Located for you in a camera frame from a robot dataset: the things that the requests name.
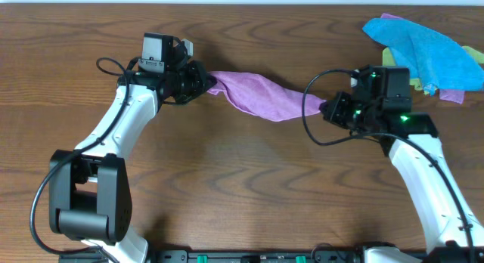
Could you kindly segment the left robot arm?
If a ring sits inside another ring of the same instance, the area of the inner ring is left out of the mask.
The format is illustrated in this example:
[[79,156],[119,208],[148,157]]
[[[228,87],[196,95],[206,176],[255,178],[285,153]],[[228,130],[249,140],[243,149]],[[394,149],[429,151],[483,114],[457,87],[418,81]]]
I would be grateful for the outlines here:
[[108,262],[146,261],[148,242],[130,225],[126,160],[162,105],[185,105],[215,83],[196,60],[164,73],[124,68],[113,103],[91,134],[74,150],[56,150],[50,159],[51,230],[84,243]]

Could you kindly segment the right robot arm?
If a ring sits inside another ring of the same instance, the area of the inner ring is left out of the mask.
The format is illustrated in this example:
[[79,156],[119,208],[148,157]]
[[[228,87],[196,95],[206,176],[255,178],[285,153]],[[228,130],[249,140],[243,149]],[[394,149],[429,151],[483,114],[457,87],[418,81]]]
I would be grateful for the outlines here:
[[425,262],[483,260],[483,226],[450,172],[430,116],[412,112],[410,97],[340,92],[320,111],[324,120],[354,131],[356,138],[379,141],[417,211],[426,243]]

